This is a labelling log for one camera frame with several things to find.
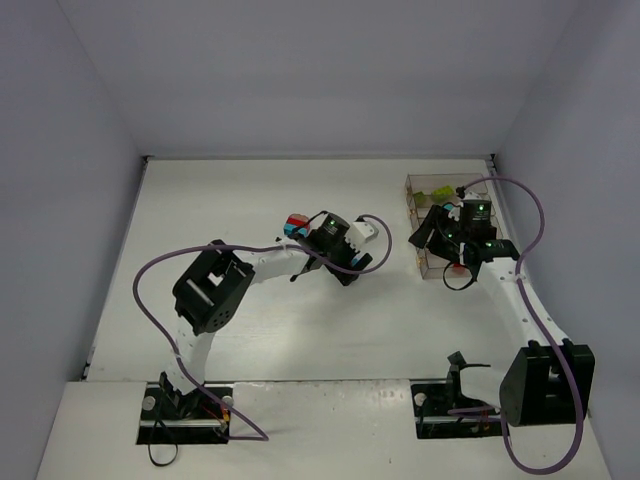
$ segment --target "transparent container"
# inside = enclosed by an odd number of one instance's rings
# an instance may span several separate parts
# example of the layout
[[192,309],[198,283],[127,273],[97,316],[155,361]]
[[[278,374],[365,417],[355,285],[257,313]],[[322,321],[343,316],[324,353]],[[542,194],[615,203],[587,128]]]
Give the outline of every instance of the transparent container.
[[[409,209],[411,232],[413,233],[418,229],[432,205],[443,205],[447,202],[459,205],[460,199],[456,196],[455,189],[481,177],[482,175],[480,174],[467,173],[408,175],[405,194]],[[484,182],[473,185],[469,188],[469,191],[477,193],[484,199],[496,202],[496,199],[489,195]],[[502,238],[502,228],[493,206],[491,207],[491,224],[498,230],[497,237]],[[422,278],[442,278],[444,268],[449,263],[447,260],[432,255],[424,248],[416,248],[416,255],[416,262]],[[455,279],[456,277],[470,278],[470,274],[466,268],[454,265],[447,270],[447,280]]]

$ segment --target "white tabletop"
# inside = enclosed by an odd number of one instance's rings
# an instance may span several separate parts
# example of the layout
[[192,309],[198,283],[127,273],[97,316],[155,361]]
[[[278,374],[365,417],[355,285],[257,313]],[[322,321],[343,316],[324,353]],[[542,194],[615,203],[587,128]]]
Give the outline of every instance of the white tabletop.
[[[480,288],[452,292],[420,277],[407,243],[404,183],[407,174],[425,173],[488,171],[483,160],[152,160],[88,379],[156,381],[169,360],[165,339],[131,295],[133,277],[148,260],[215,238],[270,245],[290,213],[323,209],[345,219],[374,213],[388,222],[395,243],[387,265],[349,287],[324,269],[295,283],[280,278],[251,287],[215,338],[208,380],[437,378],[456,350],[471,362],[509,365],[515,350]],[[499,206],[497,214],[501,219]],[[381,235],[374,262],[384,249]],[[171,288],[193,258],[165,262],[142,281],[142,298],[170,330],[178,321]]]
[[[135,445],[144,390],[135,382],[68,384],[38,480],[532,478],[511,463],[501,438],[418,440],[406,380],[238,384],[236,407],[271,440],[185,445],[173,465],[156,468],[146,446]],[[525,464],[548,466],[573,429],[514,428],[514,449]],[[231,430],[250,434],[233,418]],[[173,453],[158,449],[158,460]],[[574,461],[548,478],[610,478],[588,421]]]

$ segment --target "gray wall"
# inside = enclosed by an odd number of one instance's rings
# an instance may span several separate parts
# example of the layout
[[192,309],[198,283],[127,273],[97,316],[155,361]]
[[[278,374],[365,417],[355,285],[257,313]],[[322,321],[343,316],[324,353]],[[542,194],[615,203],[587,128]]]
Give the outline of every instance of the gray wall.
[[143,153],[492,153],[577,0],[60,0]]
[[78,378],[140,160],[54,0],[0,2],[0,478],[34,478]]
[[[547,207],[529,269],[550,312],[594,349],[591,404],[615,479],[640,475],[640,2],[584,1],[500,152]],[[526,195],[506,188],[519,239]]]

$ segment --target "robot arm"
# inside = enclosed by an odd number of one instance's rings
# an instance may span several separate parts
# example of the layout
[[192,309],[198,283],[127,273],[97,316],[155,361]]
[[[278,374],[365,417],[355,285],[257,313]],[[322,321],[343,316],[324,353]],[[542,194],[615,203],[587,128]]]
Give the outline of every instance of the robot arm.
[[[362,249],[378,235],[377,228],[369,222],[358,219],[347,223],[331,213],[308,234],[307,229],[300,230],[294,229],[288,238],[278,239],[283,247],[280,250],[202,252],[176,282],[173,288],[176,312],[186,320],[179,323],[176,341],[187,371],[201,384],[215,334],[233,318],[251,285],[281,276],[295,281],[298,276],[323,265],[317,258],[299,249],[287,248],[288,245],[304,245],[334,265],[361,271],[372,260]],[[211,244],[224,245],[224,242],[214,240]],[[345,286],[358,278],[357,274],[326,268]],[[162,372],[160,385],[178,416],[188,415],[197,406],[199,392],[194,392],[195,385],[184,377],[175,359]]]
[[[491,297],[509,332],[515,359],[507,371],[489,365],[467,365],[457,352],[449,360],[452,396],[481,400],[500,408],[511,425],[573,423],[572,396],[558,359],[531,318],[518,290],[519,253],[509,240],[496,239],[491,225],[491,202],[462,195],[459,212],[433,205],[410,237],[417,248],[468,268]],[[560,346],[574,374],[586,412],[595,360],[586,345],[574,345],[545,310],[528,279],[520,275],[527,296]]]

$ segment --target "green object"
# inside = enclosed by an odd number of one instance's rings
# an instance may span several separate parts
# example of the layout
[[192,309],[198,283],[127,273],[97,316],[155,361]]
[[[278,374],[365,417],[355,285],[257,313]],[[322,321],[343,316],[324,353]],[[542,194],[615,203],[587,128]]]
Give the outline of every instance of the green object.
[[416,202],[416,207],[422,207],[427,203],[427,196],[422,192],[416,192],[413,194],[413,201]]
[[449,197],[455,195],[455,193],[455,190],[447,185],[431,192],[431,200],[433,200],[434,203],[442,203],[448,200]]

